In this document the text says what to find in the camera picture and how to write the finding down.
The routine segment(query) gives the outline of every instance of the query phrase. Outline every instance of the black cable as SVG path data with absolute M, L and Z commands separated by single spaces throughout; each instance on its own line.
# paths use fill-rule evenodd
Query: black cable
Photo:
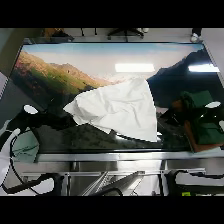
M 12 159 L 12 157 L 13 157 L 13 152 L 12 152 L 12 144 L 13 144 L 13 141 L 15 140 L 16 141 L 16 139 L 17 139 L 17 136 L 15 136 L 13 139 L 12 139 L 12 141 L 10 142 L 10 165 L 11 165 L 11 167 L 12 167 L 12 170 L 13 170 L 13 172 L 14 172 L 14 174 L 16 175 L 16 177 L 18 178 L 18 180 L 22 183 L 22 184 L 26 184 L 22 179 L 21 179 L 21 177 L 19 176 L 19 174 L 16 172 L 16 169 L 15 169 L 15 167 L 14 167 L 14 164 L 13 164 L 13 159 Z M 38 192 L 36 192 L 32 187 L 28 187 L 31 191 L 33 191 L 35 194 L 37 194 L 37 195 L 39 195 L 39 193 Z

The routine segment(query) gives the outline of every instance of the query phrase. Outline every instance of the green cloth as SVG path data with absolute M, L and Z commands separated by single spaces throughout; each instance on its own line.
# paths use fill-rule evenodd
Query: green cloth
M 7 120 L 0 130 L 0 136 L 5 132 L 10 120 Z M 13 154 L 20 162 L 33 163 L 39 150 L 39 142 L 30 128 L 19 135 L 12 147 Z
M 198 93 L 182 92 L 181 99 L 188 110 L 201 108 L 213 102 L 209 91 Z M 224 134 L 220 133 L 219 127 L 214 123 L 199 123 L 198 119 L 190 121 L 191 129 L 197 144 L 218 144 L 224 142 Z

